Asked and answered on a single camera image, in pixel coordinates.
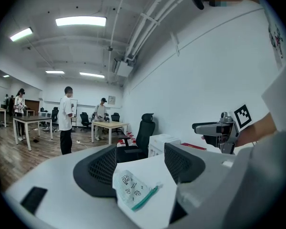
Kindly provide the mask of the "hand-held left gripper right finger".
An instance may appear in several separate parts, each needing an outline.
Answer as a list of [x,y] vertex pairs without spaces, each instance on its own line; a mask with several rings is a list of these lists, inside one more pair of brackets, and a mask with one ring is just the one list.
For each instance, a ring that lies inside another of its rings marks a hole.
[[200,207],[219,187],[234,160],[234,155],[164,145],[164,162],[177,185],[176,201],[183,208]]

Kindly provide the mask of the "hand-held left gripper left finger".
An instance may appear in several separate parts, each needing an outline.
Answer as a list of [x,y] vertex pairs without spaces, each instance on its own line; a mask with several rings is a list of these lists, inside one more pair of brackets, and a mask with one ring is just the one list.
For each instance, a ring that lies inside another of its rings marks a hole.
[[[92,197],[74,181],[75,165],[105,148],[107,145],[48,159],[10,186],[3,197],[30,229],[135,229],[115,199]],[[32,187],[47,189],[35,214],[21,205]]]

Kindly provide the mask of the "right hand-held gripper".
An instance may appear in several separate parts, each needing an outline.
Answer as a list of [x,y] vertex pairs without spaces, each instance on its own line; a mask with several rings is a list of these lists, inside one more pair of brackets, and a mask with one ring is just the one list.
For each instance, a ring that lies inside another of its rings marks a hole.
[[251,115],[244,104],[230,113],[222,112],[218,122],[194,123],[192,129],[223,154],[233,154],[240,131],[251,122]]

